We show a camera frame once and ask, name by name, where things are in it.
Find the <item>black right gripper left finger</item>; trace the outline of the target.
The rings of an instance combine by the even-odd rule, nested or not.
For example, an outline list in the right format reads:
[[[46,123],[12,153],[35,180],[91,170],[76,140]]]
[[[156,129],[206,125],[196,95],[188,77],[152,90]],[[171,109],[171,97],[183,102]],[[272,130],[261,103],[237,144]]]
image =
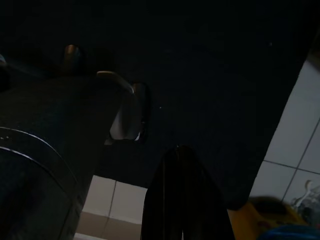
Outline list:
[[[182,240],[179,186],[177,150],[172,148],[163,155],[147,189],[140,240]]]

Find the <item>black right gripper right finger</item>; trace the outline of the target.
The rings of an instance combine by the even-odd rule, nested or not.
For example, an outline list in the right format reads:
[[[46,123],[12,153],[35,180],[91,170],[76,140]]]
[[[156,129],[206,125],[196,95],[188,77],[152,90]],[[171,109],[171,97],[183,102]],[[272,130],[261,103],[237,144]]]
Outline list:
[[[232,240],[232,226],[221,192],[194,151],[178,148],[182,177],[184,240]]]

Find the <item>brown cardboard box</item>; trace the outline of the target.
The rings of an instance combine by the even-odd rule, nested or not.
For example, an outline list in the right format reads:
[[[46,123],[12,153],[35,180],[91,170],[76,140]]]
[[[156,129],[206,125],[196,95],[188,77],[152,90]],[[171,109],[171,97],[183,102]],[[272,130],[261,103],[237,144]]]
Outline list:
[[[249,198],[240,209],[229,210],[228,215],[236,240],[257,240],[279,227],[307,225],[288,204],[267,196]]]

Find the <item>blue plastic container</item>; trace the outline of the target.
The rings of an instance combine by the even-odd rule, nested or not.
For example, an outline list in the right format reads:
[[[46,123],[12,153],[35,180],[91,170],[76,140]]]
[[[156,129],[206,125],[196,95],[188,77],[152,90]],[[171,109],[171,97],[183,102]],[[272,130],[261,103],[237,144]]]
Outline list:
[[[257,240],[320,240],[320,227],[282,225],[264,232]]]

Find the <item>dark blue rug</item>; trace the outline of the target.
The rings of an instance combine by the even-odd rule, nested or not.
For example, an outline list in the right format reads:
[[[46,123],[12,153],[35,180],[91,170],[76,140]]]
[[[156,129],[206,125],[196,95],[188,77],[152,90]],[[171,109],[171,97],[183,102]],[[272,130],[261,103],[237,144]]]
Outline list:
[[[145,147],[109,153],[99,174],[149,185],[159,155],[192,146],[227,205],[249,197],[320,26],[320,0],[0,0],[0,50],[56,63],[87,52],[151,88]]]

